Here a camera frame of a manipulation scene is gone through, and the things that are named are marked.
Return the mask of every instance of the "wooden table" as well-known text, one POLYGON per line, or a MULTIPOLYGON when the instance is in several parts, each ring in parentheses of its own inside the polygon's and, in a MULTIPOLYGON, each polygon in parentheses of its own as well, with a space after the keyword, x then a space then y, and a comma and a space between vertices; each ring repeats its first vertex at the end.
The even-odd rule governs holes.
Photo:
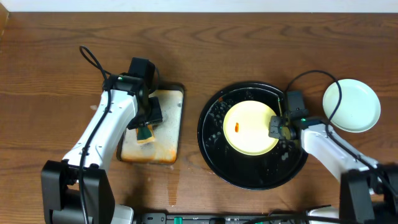
MULTIPOLYGON (((40 170, 59 161, 83 133, 100 101, 102 77, 84 60, 88 46, 114 73, 132 57, 151 59, 166 81, 185 85, 178 159, 173 166, 127 164, 109 170, 116 202, 137 212, 267 213, 338 206, 339 183, 313 157, 287 184, 250 191, 209 169, 197 143, 199 114, 219 89, 259 80, 279 88, 311 69, 367 83, 382 114, 371 130, 339 133, 381 161, 398 156, 398 15, 12 13, 0 43, 0 223, 43 223, 40 170)), ((328 77, 304 90, 322 115, 328 77)))

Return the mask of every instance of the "yellow plate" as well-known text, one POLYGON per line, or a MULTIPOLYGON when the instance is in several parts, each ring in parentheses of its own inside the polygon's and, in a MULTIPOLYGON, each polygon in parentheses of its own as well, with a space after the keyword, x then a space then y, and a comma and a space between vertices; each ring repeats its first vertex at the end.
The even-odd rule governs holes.
POLYGON ((278 139, 268 136, 269 122, 275 115, 269 106, 258 101, 237 103, 225 115, 225 138, 235 150, 249 156, 269 152, 278 143, 278 139))

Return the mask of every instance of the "round black tray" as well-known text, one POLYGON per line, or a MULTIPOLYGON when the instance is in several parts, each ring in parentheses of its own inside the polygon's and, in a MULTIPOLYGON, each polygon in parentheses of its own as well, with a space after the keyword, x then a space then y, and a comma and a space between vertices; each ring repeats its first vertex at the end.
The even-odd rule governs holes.
POLYGON ((233 105, 246 100, 265 103, 278 116, 285 111, 283 92, 270 84, 244 82, 228 86, 211 97, 201 112, 200 152, 213 172, 230 184, 251 190, 272 189, 292 179, 304 166, 308 154, 297 143, 283 140, 260 156, 233 149, 224 136, 224 116, 233 105))

